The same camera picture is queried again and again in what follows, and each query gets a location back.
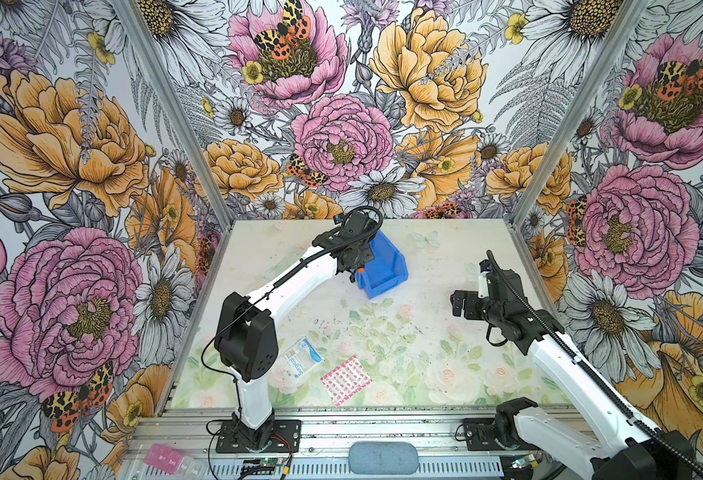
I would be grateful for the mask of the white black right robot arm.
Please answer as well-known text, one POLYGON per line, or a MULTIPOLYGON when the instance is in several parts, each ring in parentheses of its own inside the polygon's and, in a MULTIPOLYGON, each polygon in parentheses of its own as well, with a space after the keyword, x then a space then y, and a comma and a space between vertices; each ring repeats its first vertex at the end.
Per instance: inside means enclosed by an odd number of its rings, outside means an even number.
POLYGON ((586 436, 519 397, 495 408, 491 423, 463 425, 467 448, 535 446, 583 479, 703 479, 695 448, 678 431, 664 432, 593 367, 547 310, 523 295, 521 278, 487 257, 479 288, 451 294, 453 316, 483 321, 541 368, 589 424, 586 436))

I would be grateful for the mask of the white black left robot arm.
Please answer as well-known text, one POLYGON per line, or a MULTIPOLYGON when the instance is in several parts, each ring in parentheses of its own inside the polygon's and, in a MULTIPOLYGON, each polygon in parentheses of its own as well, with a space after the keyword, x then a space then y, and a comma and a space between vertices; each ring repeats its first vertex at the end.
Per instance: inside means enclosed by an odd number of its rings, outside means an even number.
POLYGON ((223 300, 211 346, 235 379, 236 419, 259 430, 273 414, 267 373, 278 356, 277 330, 282 320, 308 294, 343 273, 357 274, 373 261, 371 242, 383 227, 375 207, 355 207, 317 235, 309 248, 285 272, 265 286, 223 300))

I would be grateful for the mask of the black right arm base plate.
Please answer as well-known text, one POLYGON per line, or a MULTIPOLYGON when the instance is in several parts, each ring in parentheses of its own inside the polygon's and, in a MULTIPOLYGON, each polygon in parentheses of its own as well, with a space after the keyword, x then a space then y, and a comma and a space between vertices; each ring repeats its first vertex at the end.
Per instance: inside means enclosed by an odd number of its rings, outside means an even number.
POLYGON ((457 428, 457 439, 469 451, 519 450, 525 442, 507 420, 469 418, 457 428))

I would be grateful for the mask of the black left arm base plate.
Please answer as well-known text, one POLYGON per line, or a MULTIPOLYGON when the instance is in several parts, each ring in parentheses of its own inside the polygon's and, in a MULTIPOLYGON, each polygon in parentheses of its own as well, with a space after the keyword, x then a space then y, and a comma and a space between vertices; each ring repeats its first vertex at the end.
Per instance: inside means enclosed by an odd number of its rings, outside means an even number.
POLYGON ((215 435, 218 454, 297 453, 302 422, 295 419, 267 420, 250 429, 238 420, 225 420, 215 435))

